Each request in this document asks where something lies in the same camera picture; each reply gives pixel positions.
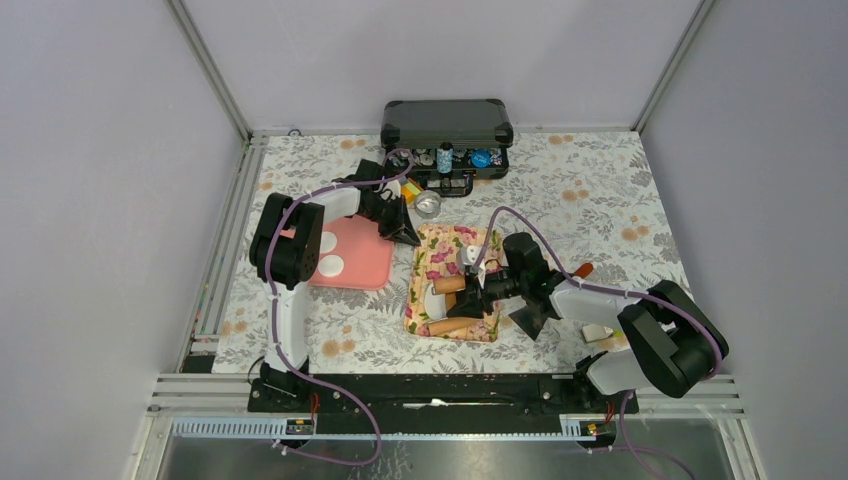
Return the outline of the wooden double-ended rolling pin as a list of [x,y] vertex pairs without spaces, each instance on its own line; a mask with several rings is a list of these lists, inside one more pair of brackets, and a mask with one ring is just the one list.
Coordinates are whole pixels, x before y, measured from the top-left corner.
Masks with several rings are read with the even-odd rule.
[[[449,308],[454,303],[453,293],[458,290],[463,290],[467,286],[467,281],[464,276],[442,277],[433,280],[429,286],[432,286],[437,294],[446,295],[446,304]],[[482,319],[475,318],[444,318],[442,320],[431,320],[426,324],[427,335],[430,337],[439,337],[451,332],[470,328]]]

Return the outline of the white dough ball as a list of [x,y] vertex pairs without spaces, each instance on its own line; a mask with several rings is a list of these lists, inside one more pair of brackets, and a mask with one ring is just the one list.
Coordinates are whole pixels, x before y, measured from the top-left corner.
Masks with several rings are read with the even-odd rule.
[[437,294],[432,286],[425,288],[423,305],[426,315],[431,320],[442,320],[447,317],[446,295]]

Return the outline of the floral yellow tray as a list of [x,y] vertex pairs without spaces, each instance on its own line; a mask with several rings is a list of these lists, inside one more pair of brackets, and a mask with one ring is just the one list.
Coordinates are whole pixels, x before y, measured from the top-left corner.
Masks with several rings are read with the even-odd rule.
[[438,278],[457,276],[462,273],[460,250],[463,247],[483,245],[488,230],[484,227],[459,225],[425,224],[418,229],[421,245],[415,248],[412,273],[409,282],[407,306],[404,313],[404,329],[421,337],[436,337],[450,340],[494,342],[499,336],[502,306],[496,303],[494,312],[486,313],[474,324],[451,331],[430,331],[430,324],[443,321],[444,315],[426,311],[425,296]]

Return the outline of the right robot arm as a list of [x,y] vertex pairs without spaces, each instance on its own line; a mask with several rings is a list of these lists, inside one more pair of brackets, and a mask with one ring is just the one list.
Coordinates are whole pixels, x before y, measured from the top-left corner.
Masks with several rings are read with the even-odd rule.
[[459,276],[435,280],[428,294],[440,301],[443,320],[481,319],[496,302],[520,298],[513,321],[537,339],[550,320],[572,319],[620,332],[625,350],[602,352],[575,368],[575,402],[597,412],[613,394],[652,386],[681,398],[718,373],[729,345],[680,285],[662,280],[646,291],[591,284],[549,266],[540,245],[526,232],[503,241],[506,265],[484,268],[482,250],[464,247]]

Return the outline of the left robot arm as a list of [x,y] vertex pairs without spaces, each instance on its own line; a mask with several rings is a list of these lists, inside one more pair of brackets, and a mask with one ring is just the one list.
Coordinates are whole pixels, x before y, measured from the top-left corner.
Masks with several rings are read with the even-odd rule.
[[421,244],[413,226],[401,180],[412,167],[390,174],[375,161],[362,159],[356,171],[298,198],[274,193],[267,198],[249,248],[249,261],[268,299],[268,344],[260,379],[272,398],[288,411],[304,407],[310,383],[305,340],[308,282],[319,264],[324,226],[359,216],[377,226],[379,236],[396,244]]

